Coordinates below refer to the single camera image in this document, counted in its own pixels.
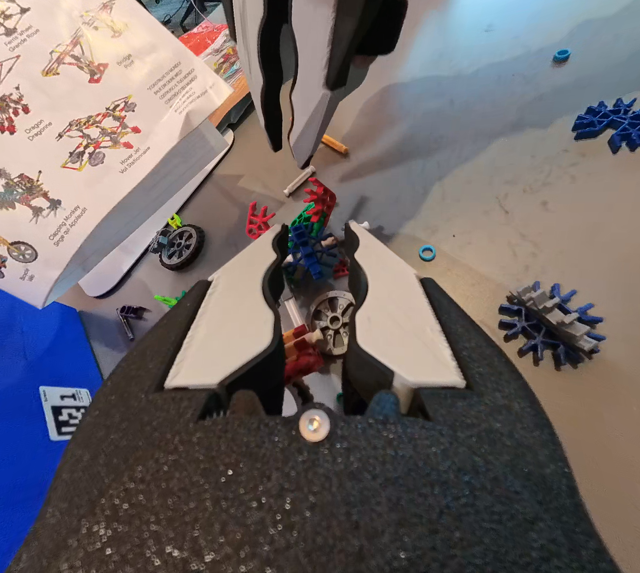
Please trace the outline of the blue grey snowflake connector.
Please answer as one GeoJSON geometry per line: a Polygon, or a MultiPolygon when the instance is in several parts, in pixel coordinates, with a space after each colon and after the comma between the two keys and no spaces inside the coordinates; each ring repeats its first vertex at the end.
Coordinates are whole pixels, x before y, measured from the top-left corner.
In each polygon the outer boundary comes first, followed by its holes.
{"type": "Polygon", "coordinates": [[[601,351],[607,337],[598,331],[603,317],[591,313],[594,304],[574,305],[577,291],[560,283],[544,288],[533,281],[511,291],[498,308],[504,340],[522,339],[518,356],[530,355],[537,366],[549,355],[557,371],[576,369],[601,351]]]}

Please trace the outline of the silver wheel hub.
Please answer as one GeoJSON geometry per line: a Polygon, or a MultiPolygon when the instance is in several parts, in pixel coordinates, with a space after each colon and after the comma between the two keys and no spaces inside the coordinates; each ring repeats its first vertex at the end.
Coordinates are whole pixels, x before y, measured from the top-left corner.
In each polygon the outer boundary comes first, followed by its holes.
{"type": "Polygon", "coordinates": [[[320,331],[322,340],[317,345],[323,354],[332,358],[345,355],[354,308],[353,296],[347,291],[331,290],[313,301],[309,307],[308,326],[312,332],[320,331]]]}

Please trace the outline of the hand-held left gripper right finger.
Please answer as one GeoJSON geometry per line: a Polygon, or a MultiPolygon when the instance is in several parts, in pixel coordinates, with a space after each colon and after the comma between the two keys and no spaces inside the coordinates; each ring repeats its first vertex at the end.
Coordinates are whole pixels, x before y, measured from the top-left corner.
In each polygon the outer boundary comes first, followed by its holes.
{"type": "Polygon", "coordinates": [[[355,301],[343,369],[356,397],[370,403],[391,391],[407,413],[422,389],[465,389],[416,270],[355,221],[345,224],[343,245],[355,301]]]}

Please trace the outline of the black white tag sticker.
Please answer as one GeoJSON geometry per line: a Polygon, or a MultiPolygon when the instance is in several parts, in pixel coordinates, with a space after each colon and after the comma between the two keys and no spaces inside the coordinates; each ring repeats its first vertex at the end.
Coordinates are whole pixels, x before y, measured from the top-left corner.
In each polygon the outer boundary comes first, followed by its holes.
{"type": "Polygon", "coordinates": [[[69,440],[92,402],[89,390],[41,385],[39,395],[50,440],[69,440]]]}

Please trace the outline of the blue red toy model core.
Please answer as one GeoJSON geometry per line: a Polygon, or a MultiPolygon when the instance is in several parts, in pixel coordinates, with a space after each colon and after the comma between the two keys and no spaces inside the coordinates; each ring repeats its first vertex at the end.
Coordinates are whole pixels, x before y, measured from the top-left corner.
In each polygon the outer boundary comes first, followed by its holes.
{"type": "Polygon", "coordinates": [[[339,256],[339,241],[328,225],[337,201],[336,195],[318,178],[310,177],[305,189],[305,209],[289,225],[288,256],[282,269],[294,285],[309,277],[320,281],[347,277],[348,262],[339,256]]]}

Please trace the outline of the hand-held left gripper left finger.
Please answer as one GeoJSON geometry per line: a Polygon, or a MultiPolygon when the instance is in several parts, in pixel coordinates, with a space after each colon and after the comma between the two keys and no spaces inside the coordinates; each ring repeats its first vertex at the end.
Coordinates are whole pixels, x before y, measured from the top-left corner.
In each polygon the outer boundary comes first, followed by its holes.
{"type": "Polygon", "coordinates": [[[278,306],[288,240],[288,226],[276,224],[210,276],[165,390],[207,390],[226,401],[252,391],[265,413],[282,413],[285,351],[278,306]]]}

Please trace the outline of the large blue plastic bin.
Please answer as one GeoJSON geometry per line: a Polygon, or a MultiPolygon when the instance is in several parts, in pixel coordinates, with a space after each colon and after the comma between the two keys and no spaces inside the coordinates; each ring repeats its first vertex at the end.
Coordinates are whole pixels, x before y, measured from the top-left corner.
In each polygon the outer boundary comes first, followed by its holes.
{"type": "Polygon", "coordinates": [[[1,571],[44,504],[73,433],[58,430],[41,387],[91,400],[102,383],[75,309],[42,310],[1,292],[1,571]]]}

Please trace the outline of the white book stand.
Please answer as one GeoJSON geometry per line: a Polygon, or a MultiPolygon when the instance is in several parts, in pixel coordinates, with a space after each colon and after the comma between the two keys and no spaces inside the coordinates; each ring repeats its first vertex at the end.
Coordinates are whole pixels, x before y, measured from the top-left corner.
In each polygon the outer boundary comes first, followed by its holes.
{"type": "Polygon", "coordinates": [[[167,219],[181,209],[203,180],[228,153],[234,143],[234,132],[230,128],[226,128],[222,131],[221,136],[227,143],[221,153],[79,281],[79,286],[87,296],[97,298],[110,292],[137,260],[148,251],[156,232],[164,228],[167,219]]]}

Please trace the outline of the toy instruction booklet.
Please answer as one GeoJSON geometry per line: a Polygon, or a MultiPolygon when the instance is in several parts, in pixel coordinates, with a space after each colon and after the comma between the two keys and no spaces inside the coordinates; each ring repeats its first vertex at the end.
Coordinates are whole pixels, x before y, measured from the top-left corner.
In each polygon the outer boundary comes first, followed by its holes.
{"type": "Polygon", "coordinates": [[[1,289],[80,281],[224,149],[232,93],[134,0],[1,0],[1,289]]]}

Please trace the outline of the red fan connector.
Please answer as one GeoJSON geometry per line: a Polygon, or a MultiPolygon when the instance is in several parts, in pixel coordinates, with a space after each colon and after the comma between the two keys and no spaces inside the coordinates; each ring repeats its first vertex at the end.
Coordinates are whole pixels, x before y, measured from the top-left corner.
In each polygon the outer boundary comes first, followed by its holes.
{"type": "Polygon", "coordinates": [[[274,212],[270,212],[267,206],[258,208],[257,201],[252,201],[248,208],[246,217],[245,233],[252,240],[257,240],[261,235],[270,230],[269,221],[275,217],[274,212]]]}

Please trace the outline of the grey wheel with black tyre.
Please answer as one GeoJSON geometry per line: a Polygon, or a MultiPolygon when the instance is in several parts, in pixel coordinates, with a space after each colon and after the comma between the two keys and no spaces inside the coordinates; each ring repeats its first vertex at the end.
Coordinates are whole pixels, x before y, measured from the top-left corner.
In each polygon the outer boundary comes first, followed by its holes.
{"type": "Polygon", "coordinates": [[[165,226],[156,232],[148,246],[148,253],[157,255],[162,267],[178,272],[192,265],[204,248],[204,230],[192,224],[178,228],[165,226]]]}

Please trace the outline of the blue purple connector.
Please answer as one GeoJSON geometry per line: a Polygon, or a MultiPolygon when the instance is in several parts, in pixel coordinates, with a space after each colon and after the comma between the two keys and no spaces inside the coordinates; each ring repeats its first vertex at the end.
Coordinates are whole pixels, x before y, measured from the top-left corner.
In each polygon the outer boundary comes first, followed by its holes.
{"type": "Polygon", "coordinates": [[[116,309],[116,315],[118,316],[124,328],[125,335],[130,342],[133,342],[135,340],[135,335],[131,327],[131,321],[143,320],[146,313],[149,312],[150,310],[148,308],[139,305],[122,305],[121,307],[116,309]]]}

